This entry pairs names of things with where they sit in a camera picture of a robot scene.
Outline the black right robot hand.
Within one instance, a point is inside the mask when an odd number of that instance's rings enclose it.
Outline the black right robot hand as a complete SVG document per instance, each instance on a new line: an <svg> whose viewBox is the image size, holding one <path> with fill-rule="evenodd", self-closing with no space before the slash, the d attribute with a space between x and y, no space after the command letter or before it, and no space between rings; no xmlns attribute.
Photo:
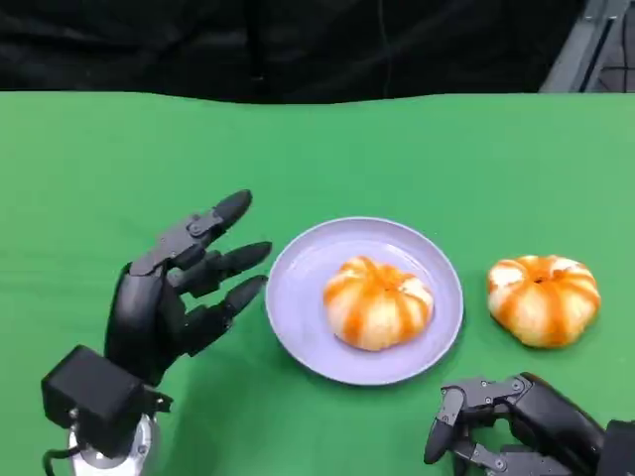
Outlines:
<svg viewBox="0 0 635 476"><path fill-rule="evenodd" d="M529 372L503 381L474 377L441 386L442 403L429 432L424 462L452 456L455 475L592 475L605 430L577 404ZM497 451L473 439L477 428L508 422L518 441Z"/></svg>

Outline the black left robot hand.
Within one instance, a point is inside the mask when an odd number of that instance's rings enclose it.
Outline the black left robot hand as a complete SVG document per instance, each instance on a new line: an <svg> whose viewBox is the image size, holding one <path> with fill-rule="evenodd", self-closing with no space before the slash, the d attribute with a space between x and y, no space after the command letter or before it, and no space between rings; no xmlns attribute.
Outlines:
<svg viewBox="0 0 635 476"><path fill-rule="evenodd" d="M204 213L189 215L163 232L150 251L124 266L105 332L109 361L156 387L181 356L195 356L228 331L264 289L266 276L243 281L213 305L188 309L183 296L208 296L269 256L269 241L228 253L208 248L244 216L252 198L250 190L242 189Z"/></svg>

